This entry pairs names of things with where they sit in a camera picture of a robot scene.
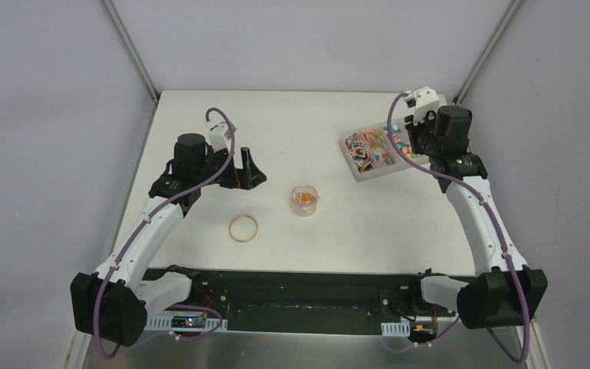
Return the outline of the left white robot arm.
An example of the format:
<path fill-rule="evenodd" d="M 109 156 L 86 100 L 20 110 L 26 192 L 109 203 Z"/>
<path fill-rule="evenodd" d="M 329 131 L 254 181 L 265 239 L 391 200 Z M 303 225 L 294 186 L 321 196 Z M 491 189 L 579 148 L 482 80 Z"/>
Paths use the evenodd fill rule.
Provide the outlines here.
<path fill-rule="evenodd" d="M 248 147 L 239 149 L 227 134 L 182 134 L 174 153 L 148 192 L 141 213 L 112 253 L 90 274 L 70 285 L 75 328 L 124 347 L 136 343 L 149 318 L 179 304 L 186 311 L 202 305 L 204 291 L 192 283 L 195 271 L 171 266 L 155 281 L 143 277 L 167 236 L 186 218 L 208 185 L 249 191 L 267 181 Z"/>

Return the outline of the left aluminium frame post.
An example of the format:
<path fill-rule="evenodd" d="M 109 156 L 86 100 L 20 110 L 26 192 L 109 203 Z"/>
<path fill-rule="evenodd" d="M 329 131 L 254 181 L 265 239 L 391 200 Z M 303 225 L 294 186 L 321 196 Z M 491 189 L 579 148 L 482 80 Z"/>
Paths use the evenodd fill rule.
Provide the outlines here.
<path fill-rule="evenodd" d="M 118 8 L 112 0 L 98 0 L 105 17 L 110 23 L 114 35 L 117 38 L 123 52 L 126 54 L 136 76 L 141 81 L 149 98 L 154 105 L 158 105 L 161 93 L 158 91 L 152 77 L 145 66 L 133 38 L 131 37 Z"/>

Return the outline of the right aluminium frame post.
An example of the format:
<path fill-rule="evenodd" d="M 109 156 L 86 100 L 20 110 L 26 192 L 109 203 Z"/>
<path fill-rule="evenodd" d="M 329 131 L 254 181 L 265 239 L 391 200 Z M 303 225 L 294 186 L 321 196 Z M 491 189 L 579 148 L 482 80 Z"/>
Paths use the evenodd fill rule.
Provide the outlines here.
<path fill-rule="evenodd" d="M 461 105 L 469 96 L 470 92 L 476 86 L 479 81 L 481 74 L 485 71 L 491 57 L 495 54 L 499 43 L 504 38 L 509 27 L 515 20 L 517 14 L 524 6 L 524 0 L 511 0 L 508 1 L 501 17 L 496 22 L 496 25 L 487 38 L 481 52 L 479 53 L 476 61 L 470 68 L 466 78 L 460 85 L 460 88 L 454 96 L 452 102 L 454 105 Z"/>

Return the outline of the aluminium frame post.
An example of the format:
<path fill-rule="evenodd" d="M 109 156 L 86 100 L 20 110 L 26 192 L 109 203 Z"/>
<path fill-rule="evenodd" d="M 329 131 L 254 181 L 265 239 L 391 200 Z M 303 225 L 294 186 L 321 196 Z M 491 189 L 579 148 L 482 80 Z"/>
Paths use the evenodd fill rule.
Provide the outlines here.
<path fill-rule="evenodd" d="M 476 61 L 470 68 L 466 78 L 460 85 L 460 88 L 454 96 L 452 102 L 454 105 L 461 105 L 469 96 L 470 92 L 476 86 L 479 81 L 481 74 L 485 71 L 491 57 L 495 54 L 499 43 L 504 38 L 509 27 L 515 20 L 517 14 L 524 6 L 524 0 L 511 0 L 508 1 L 501 17 L 496 22 L 496 25 L 487 38 L 481 52 L 479 53 Z"/>
<path fill-rule="evenodd" d="M 145 66 L 133 38 L 131 37 L 118 8 L 112 0 L 98 0 L 105 17 L 110 23 L 114 35 L 117 38 L 123 52 L 126 54 L 136 76 L 141 81 L 149 98 L 154 105 L 158 105 L 161 93 L 158 91 L 152 77 Z"/>

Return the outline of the clear compartment candy box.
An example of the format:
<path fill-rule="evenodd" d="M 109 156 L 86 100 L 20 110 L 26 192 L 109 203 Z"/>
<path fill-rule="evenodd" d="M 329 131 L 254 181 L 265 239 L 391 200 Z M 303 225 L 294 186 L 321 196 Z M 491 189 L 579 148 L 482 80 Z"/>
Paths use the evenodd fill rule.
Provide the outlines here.
<path fill-rule="evenodd" d="M 402 118 L 392 122 L 394 142 L 388 139 L 386 122 L 367 125 L 340 135 L 338 145 L 357 183 L 380 178 L 410 168 L 406 156 L 418 165 L 426 165 L 425 155 L 415 154 Z"/>

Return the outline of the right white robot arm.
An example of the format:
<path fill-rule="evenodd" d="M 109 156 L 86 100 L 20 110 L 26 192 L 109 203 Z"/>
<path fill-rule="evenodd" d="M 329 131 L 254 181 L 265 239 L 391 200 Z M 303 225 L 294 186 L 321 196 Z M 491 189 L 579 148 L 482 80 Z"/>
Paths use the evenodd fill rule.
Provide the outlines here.
<path fill-rule="evenodd" d="M 426 271 L 406 292 L 406 307 L 423 315 L 435 305 L 459 314 L 468 329 L 522 326 L 548 287 L 531 269 L 503 225 L 482 159 L 469 151 L 472 112 L 454 105 L 415 108 L 405 117 L 413 152 L 428 157 L 441 192 L 457 213 L 476 276 L 469 283 Z"/>

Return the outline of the clear plastic jar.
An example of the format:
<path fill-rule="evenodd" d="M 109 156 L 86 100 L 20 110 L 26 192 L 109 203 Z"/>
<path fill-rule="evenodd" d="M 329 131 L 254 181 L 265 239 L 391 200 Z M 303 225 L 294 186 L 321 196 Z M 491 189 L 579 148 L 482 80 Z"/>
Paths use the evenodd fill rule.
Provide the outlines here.
<path fill-rule="evenodd" d="M 317 190 L 311 184 L 298 184 L 290 193 L 290 209 L 300 217 L 313 215 L 318 207 L 320 198 Z"/>

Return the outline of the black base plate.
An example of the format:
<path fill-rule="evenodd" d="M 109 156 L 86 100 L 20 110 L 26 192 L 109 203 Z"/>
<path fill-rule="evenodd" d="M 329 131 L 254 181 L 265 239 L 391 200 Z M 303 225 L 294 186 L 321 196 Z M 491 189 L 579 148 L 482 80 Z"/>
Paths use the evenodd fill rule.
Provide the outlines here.
<path fill-rule="evenodd" d="M 379 335 L 382 324 L 451 319 L 445 307 L 404 307 L 411 274 L 330 274 L 187 270 L 194 278 L 179 302 L 213 309 L 224 330 L 261 333 Z"/>

